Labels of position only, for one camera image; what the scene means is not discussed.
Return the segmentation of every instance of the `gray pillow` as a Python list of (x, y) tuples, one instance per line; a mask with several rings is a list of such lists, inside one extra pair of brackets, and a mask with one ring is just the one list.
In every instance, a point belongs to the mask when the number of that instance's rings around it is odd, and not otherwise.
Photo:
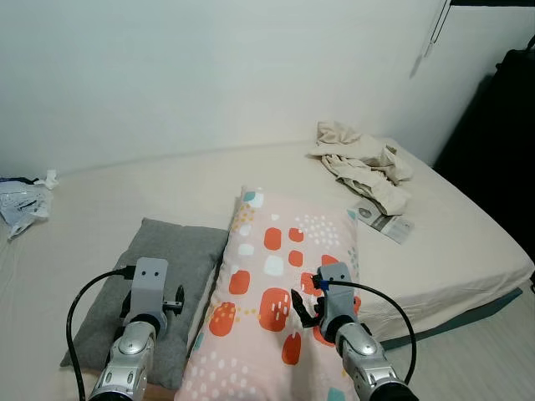
[[(168, 315), (167, 331), (156, 341), (154, 366), (148, 377), (150, 383), (171, 389), (180, 387), (188, 351), (188, 331), (206, 280), (221, 260), (227, 236), (227, 231), (215, 228), (178, 226), (144, 219), (128, 250), (117, 261), (115, 269), (134, 265), (143, 256), (166, 259), (169, 267), (165, 299), (174, 300), (178, 286), (184, 286), (182, 313), (177, 317)], [(100, 290), (74, 339), (81, 368), (104, 369), (115, 330), (121, 325), (121, 306), (131, 283), (122, 277), (110, 277)], [(70, 364), (69, 353), (66, 353), (60, 365)]]

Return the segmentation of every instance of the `crumpled cloth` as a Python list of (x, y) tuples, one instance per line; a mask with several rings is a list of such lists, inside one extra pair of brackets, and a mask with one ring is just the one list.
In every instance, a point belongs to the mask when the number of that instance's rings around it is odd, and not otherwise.
[(309, 154), (321, 156), (337, 180), (375, 200), (386, 215), (403, 214), (410, 194), (397, 185), (410, 180), (413, 170), (395, 148), (336, 121), (318, 123), (316, 144)]

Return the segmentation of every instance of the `black wire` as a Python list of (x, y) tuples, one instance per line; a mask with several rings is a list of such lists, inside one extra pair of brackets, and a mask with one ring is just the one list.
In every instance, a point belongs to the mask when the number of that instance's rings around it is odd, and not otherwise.
[(96, 282), (99, 282), (103, 278), (109, 277), (109, 276), (125, 276), (127, 273), (127, 268), (119, 269), (119, 270), (112, 270), (111, 272), (106, 272), (104, 274), (101, 274), (98, 277), (95, 277), (93, 280), (88, 282), (84, 288), (80, 290), (76, 298), (74, 299), (73, 303), (70, 306), (69, 313), (67, 314), (67, 324), (65, 326), (65, 335), (67, 337), (67, 347), (69, 348), (69, 356), (70, 360), (73, 363), (73, 369), (74, 369), (74, 376), (76, 376), (76, 383), (78, 384), (78, 396), (79, 401), (85, 401), (85, 388), (84, 388), (84, 379), (82, 378), (82, 371), (80, 370), (80, 364), (78, 362), (78, 357), (76, 356), (76, 351), (74, 350), (74, 344), (73, 344), (73, 335), (71, 330), (71, 323), (73, 320), (73, 314), (74, 309), (76, 309), (76, 305), (78, 305), (78, 301), (80, 298), (84, 295), (84, 293), (89, 290), (91, 286), (93, 286)]
[(535, 46), (535, 35), (531, 39), (529, 39), (529, 42), (527, 43), (526, 52), (529, 52), (532, 47)]
[(415, 372), (415, 367), (416, 367), (416, 336), (415, 336), (414, 330), (412, 329), (412, 325), (410, 324), (409, 318), (407, 317), (403, 309), (401, 309), (400, 305), (398, 305), (396, 301), (394, 301), (388, 295), (385, 295), (383, 292), (378, 291), (372, 287), (363, 286), (362, 284), (356, 284), (354, 282), (336, 282), (336, 281), (332, 281), (332, 282), (325, 281), (325, 282), (327, 282), (330, 286), (334, 285), (334, 286), (344, 286), (344, 287), (355, 287), (355, 288), (360, 288), (361, 290), (372, 292), (375, 295), (378, 295), (379, 297), (384, 298), (386, 301), (390, 302), (392, 306), (397, 309), (397, 311), (403, 317), (403, 320), (405, 321), (405, 324), (407, 325), (407, 328), (409, 329), (409, 335), (410, 335), (410, 345), (412, 348), (411, 353), (410, 353), (410, 366), (409, 366), (409, 371), (407, 372), (407, 375), (405, 376), (405, 384), (409, 384), (410, 379), (412, 378), (412, 375)]
[(448, 9), (446, 11), (446, 16), (444, 17), (444, 19), (442, 20), (442, 25), (441, 25), (441, 28), (438, 30), (438, 34), (436, 35), (436, 38), (435, 40), (433, 41), (433, 44), (436, 43), (436, 41), (438, 40), (438, 37), (441, 35), (441, 32), (442, 32), (442, 28), (444, 28), (444, 24), (446, 23), (446, 18), (448, 18), (448, 14), (450, 13), (450, 9), (451, 9), (451, 5), (448, 6)]

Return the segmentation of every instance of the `bed sheet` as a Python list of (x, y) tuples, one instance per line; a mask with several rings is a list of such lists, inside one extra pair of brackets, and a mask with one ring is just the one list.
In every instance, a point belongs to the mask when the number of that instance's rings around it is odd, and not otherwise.
[[(78, 290), (113, 267), (143, 217), (228, 228), (246, 183), (348, 207), (358, 196), (305, 157), (311, 142), (147, 160), (62, 177), (52, 215), (7, 243), (0, 223), (0, 388), (3, 398), (75, 400), (72, 371), (59, 370), (64, 324)], [(526, 281), (533, 263), (485, 212), (400, 150), (415, 169), (405, 217), (415, 223), (400, 246), (359, 226), (362, 283), (391, 295), (416, 331), (490, 302)], [(73, 320), (77, 330), (99, 286)], [(397, 312), (362, 293), (360, 317), (379, 339), (405, 335)], [(94, 378), (86, 375), (88, 391)]]

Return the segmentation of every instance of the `paper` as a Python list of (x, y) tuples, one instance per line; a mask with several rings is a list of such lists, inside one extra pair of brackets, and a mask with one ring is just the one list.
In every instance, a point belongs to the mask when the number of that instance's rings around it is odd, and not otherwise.
[(403, 217), (384, 215), (370, 199), (362, 198), (354, 208), (360, 221), (392, 238), (398, 244), (403, 244), (414, 228), (414, 224)]

